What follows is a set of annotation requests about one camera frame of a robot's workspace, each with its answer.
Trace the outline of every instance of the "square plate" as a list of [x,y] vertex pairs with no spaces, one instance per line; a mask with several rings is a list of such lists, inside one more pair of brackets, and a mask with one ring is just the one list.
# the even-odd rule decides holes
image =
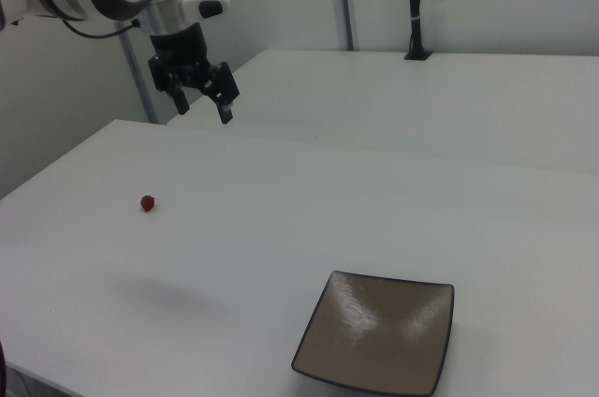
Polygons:
[[451,285],[334,272],[291,367],[385,395],[431,396],[453,320]]

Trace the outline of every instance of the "table surface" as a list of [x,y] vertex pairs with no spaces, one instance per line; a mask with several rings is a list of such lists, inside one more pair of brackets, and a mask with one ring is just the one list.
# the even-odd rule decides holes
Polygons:
[[115,122],[0,201],[0,335],[90,397],[359,395],[290,368],[341,270],[456,287],[439,396],[594,395],[597,196],[594,175]]
[[202,98],[170,125],[599,173],[599,58],[264,51],[235,73],[235,119]]

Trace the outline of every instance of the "white table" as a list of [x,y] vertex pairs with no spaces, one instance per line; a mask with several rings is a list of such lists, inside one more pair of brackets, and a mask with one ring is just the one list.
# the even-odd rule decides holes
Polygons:
[[599,173],[599,58],[265,51],[227,127],[202,98],[170,125]]
[[598,196],[593,175],[116,122],[0,201],[0,336],[89,397],[357,395],[290,368],[342,270],[455,285],[441,397],[594,395]]

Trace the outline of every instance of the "plate rim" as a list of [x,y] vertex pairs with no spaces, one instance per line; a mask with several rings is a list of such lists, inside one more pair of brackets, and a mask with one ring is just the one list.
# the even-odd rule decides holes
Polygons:
[[[308,332],[310,331],[310,328],[312,327],[312,323],[314,322],[314,318],[316,316],[316,313],[318,313],[318,309],[320,308],[320,304],[322,303],[322,300],[325,297],[325,294],[327,294],[327,291],[329,290],[329,286],[330,286],[330,282],[331,279],[333,278],[333,276],[335,274],[341,274],[341,275],[345,275],[345,276],[353,276],[353,277],[358,277],[358,278],[366,278],[366,279],[374,279],[374,280],[382,280],[382,281],[388,281],[388,282],[399,282],[399,283],[405,283],[405,284],[412,284],[412,285],[422,285],[422,286],[428,286],[428,287],[449,287],[449,289],[451,289],[451,309],[450,309],[450,314],[449,314],[449,324],[447,327],[447,335],[446,335],[446,344],[443,350],[443,356],[441,358],[441,364],[439,366],[439,372],[437,374],[437,377],[435,379],[434,385],[432,387],[432,390],[430,393],[427,394],[401,394],[401,393],[393,393],[393,392],[384,392],[384,391],[380,391],[380,390],[369,390],[366,388],[360,388],[360,387],[356,387],[356,386],[351,386],[351,385],[346,385],[344,383],[338,383],[336,381],[332,381],[332,380],[328,380],[326,378],[320,377],[320,376],[316,376],[316,375],[312,375],[309,374],[305,371],[302,371],[301,369],[298,369],[296,367],[296,360],[298,359],[298,355],[301,352],[301,348],[303,347],[303,343],[306,339],[306,336],[308,335]],[[345,388],[347,390],[357,390],[357,391],[361,391],[361,392],[369,392],[370,394],[375,394],[375,395],[387,395],[390,397],[432,397],[432,395],[437,391],[437,387],[439,386],[439,381],[441,380],[441,375],[443,373],[443,369],[446,363],[446,356],[447,356],[447,350],[449,348],[449,338],[451,337],[451,328],[453,326],[453,312],[454,312],[454,303],[455,303],[455,297],[456,297],[456,288],[451,285],[451,284],[443,284],[443,283],[432,283],[432,282],[418,282],[415,280],[403,280],[400,278],[388,278],[388,277],[380,277],[380,276],[376,276],[376,275],[365,275],[365,274],[361,274],[361,273],[354,273],[354,272],[343,272],[343,271],[333,271],[330,273],[329,279],[327,280],[327,283],[325,284],[325,287],[322,291],[322,293],[320,294],[320,298],[318,299],[318,303],[316,304],[316,307],[314,308],[312,315],[310,316],[310,321],[308,322],[308,326],[306,327],[306,330],[304,331],[303,335],[301,336],[301,341],[299,342],[299,346],[298,349],[296,350],[296,354],[293,357],[293,361],[291,361],[291,369],[294,372],[297,372],[298,374],[307,376],[309,378],[312,378],[314,380],[318,380],[324,383],[328,383],[330,385],[333,386],[338,386],[341,388]]]

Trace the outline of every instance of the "raspberry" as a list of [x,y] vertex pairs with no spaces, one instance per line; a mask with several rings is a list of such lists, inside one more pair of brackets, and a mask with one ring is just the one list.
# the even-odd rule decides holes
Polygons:
[[144,196],[141,199],[141,208],[146,213],[149,213],[154,206],[154,198],[152,196]]

